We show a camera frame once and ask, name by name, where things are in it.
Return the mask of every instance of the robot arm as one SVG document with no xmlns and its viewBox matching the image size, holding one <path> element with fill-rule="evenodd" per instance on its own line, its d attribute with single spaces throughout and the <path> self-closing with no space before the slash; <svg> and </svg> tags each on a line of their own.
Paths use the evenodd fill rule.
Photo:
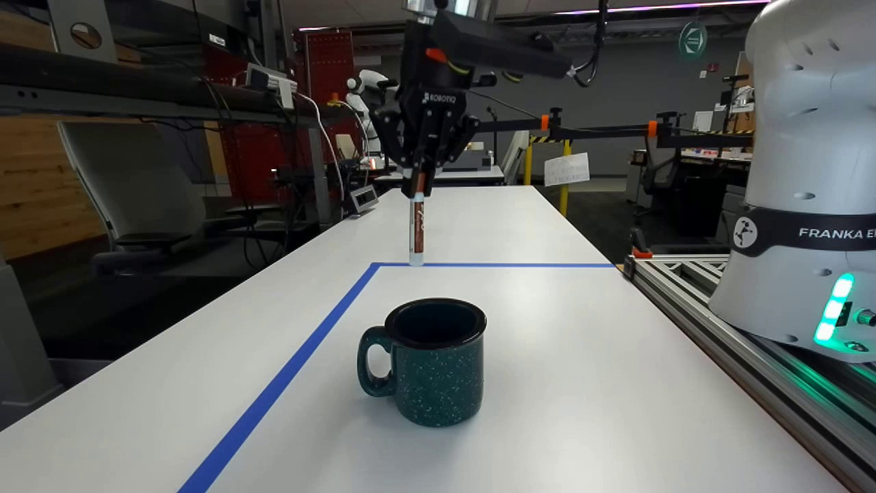
<svg viewBox="0 0 876 493">
<path fill-rule="evenodd" d="M 591 59 L 576 66 L 539 35 L 476 20 L 483 6 L 495 2 L 409 0 L 409 9 L 423 16 L 406 29 L 398 110 L 374 110 L 383 154 L 409 169 L 404 185 L 409 198 L 417 194 L 417 183 L 426 185 L 423 194 L 431 194 L 437 169 L 456 162 L 475 137 L 476 121 L 465 114 L 468 88 L 495 83 L 493 72 L 556 79 L 591 72 Z M 606 10 L 608 2 L 601 0 L 601 24 L 606 24 Z"/>
<path fill-rule="evenodd" d="M 382 137 L 379 137 L 379 129 L 374 124 L 374 110 L 368 105 L 368 99 L 376 99 L 376 105 L 383 105 L 387 102 L 387 92 L 396 92 L 398 89 L 398 83 L 389 79 L 387 74 L 382 72 L 371 72 L 371 68 L 363 68 L 356 74 L 356 79 L 352 76 L 348 79 L 348 96 L 345 96 L 345 107 L 356 114 L 359 121 L 359 129 L 363 129 L 363 154 L 364 157 L 382 157 L 383 154 L 383 146 L 382 146 Z"/>
</svg>

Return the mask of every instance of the mug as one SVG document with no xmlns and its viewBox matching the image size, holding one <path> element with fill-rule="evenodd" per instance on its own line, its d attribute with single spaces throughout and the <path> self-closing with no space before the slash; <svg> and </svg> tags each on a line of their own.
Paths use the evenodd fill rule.
<svg viewBox="0 0 876 493">
<path fill-rule="evenodd" d="M 374 396 L 396 396 L 404 417 L 450 426 L 483 407 L 489 315 L 457 298 L 419 298 L 391 310 L 359 339 L 359 384 Z M 387 377 L 374 376 L 368 350 L 391 355 Z"/>
</svg>

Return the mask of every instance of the franka emika robot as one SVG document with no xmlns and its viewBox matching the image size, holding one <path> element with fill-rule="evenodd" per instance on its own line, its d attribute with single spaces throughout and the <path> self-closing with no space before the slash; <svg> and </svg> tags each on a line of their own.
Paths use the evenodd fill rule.
<svg viewBox="0 0 876 493">
<path fill-rule="evenodd" d="M 476 13 L 480 2 L 450 0 L 409 22 L 398 107 L 371 107 L 383 154 L 406 176 L 413 257 L 426 250 L 426 198 L 437 169 L 484 131 L 465 114 L 465 89 L 484 79 L 476 68 L 579 83 L 595 72 L 595 59 L 567 62 L 543 39 L 506 33 Z M 742 331 L 842 361 L 876 361 L 872 20 L 875 0 L 775 0 L 754 22 L 745 42 L 758 89 L 754 168 L 734 252 L 710 300 Z"/>
</svg>

